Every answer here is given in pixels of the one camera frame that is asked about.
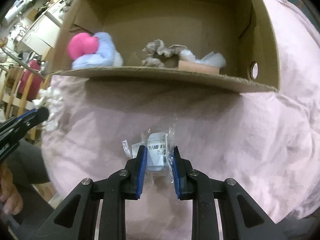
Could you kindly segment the person's left hand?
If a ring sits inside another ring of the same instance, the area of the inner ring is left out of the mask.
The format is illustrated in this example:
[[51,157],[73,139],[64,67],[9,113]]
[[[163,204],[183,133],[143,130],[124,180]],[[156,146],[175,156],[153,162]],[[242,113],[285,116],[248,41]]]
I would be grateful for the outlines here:
[[23,208],[23,199],[13,184],[12,172],[6,163],[1,164],[1,203],[6,215],[17,215]]

